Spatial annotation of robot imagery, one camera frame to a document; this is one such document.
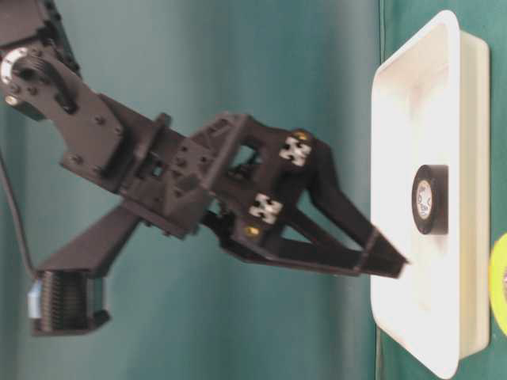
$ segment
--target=wire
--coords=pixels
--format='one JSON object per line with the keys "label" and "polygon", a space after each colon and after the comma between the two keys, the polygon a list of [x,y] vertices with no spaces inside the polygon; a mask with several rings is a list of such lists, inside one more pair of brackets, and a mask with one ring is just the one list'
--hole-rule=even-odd
{"label": "wire", "polygon": [[35,279],[36,272],[33,269],[32,258],[30,257],[29,247],[26,243],[25,228],[23,227],[23,221],[17,206],[16,198],[14,198],[13,187],[10,183],[9,174],[7,173],[6,164],[3,161],[2,151],[0,150],[0,181],[2,182],[3,191],[6,194],[7,203],[9,204],[10,214],[13,217],[14,229],[16,230],[17,244],[23,264],[25,265],[26,271],[29,275]]}

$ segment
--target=white tray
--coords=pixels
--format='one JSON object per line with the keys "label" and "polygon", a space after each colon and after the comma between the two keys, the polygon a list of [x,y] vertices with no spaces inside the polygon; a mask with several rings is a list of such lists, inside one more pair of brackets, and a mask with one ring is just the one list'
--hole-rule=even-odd
{"label": "white tray", "polygon": [[[376,323],[450,378],[489,339],[489,49],[438,13],[375,73],[372,222],[407,257],[399,279],[372,277]],[[411,209],[421,165],[448,166],[448,234],[423,235]]]}

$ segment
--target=teal fabric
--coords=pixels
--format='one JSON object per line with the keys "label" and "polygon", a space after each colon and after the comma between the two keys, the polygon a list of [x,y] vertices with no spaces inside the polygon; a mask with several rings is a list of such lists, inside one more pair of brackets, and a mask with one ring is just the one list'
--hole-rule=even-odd
{"label": "teal fabric", "polygon": [[[440,10],[450,9],[456,13],[462,30],[484,39],[491,51],[491,244],[507,228],[507,171],[505,157],[507,139],[505,123],[505,78],[507,77],[507,47],[505,45],[505,15],[507,2],[488,0],[382,0],[381,16],[384,16],[385,57],[408,40],[422,25]],[[386,334],[381,334],[378,378],[430,379],[436,378],[412,355]],[[455,379],[507,378],[507,339],[491,317],[491,343],[485,350],[464,359]]]}
{"label": "teal fabric", "polygon": [[[149,117],[168,112],[185,135],[223,110],[307,128],[333,146],[343,189],[368,212],[376,0],[60,0],[58,6],[83,77],[96,91]],[[64,146],[49,122],[30,122],[3,105],[0,124],[40,262],[116,197],[58,167]],[[205,228],[178,241],[141,226],[109,277],[113,320],[89,336],[33,338],[25,310],[29,281],[3,201],[0,223],[1,378],[374,376],[367,277],[243,264],[220,252]]]}

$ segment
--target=screw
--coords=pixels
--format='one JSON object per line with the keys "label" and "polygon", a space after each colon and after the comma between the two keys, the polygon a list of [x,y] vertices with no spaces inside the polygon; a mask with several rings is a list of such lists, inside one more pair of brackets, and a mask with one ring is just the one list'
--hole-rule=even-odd
{"label": "screw", "polygon": [[77,154],[73,154],[71,156],[71,161],[76,164],[76,165],[81,165],[82,164],[82,158],[81,156],[78,156]]}
{"label": "screw", "polygon": [[13,83],[9,86],[9,90],[11,93],[19,93],[21,91],[21,88],[16,83]]}
{"label": "screw", "polygon": [[105,119],[102,116],[96,115],[93,117],[93,122],[97,125],[102,125],[105,122]]}
{"label": "screw", "polygon": [[187,163],[187,161],[185,161],[185,159],[181,157],[176,157],[174,162],[176,162],[177,166],[185,166],[185,164]]}
{"label": "screw", "polygon": [[100,176],[100,175],[102,174],[102,168],[101,168],[100,166],[94,166],[94,167],[92,168],[92,171],[93,171],[96,175],[98,175],[98,176]]}
{"label": "screw", "polygon": [[303,141],[308,140],[308,135],[302,131],[294,132],[294,136]]}
{"label": "screw", "polygon": [[11,107],[16,107],[17,105],[19,105],[19,100],[16,97],[13,97],[12,95],[7,95],[6,103]]}
{"label": "screw", "polygon": [[261,233],[261,231],[257,227],[254,227],[254,226],[245,227],[245,234],[249,238],[255,238],[255,237],[259,236],[260,233]]}

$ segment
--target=tape roll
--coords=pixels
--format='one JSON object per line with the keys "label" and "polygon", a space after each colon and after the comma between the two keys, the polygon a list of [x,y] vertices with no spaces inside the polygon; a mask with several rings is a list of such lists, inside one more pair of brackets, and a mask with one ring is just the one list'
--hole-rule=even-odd
{"label": "tape roll", "polygon": [[448,232],[448,167],[423,165],[412,185],[412,215],[421,234]]}
{"label": "tape roll", "polygon": [[507,335],[507,234],[495,243],[491,253],[490,302],[500,329]]}

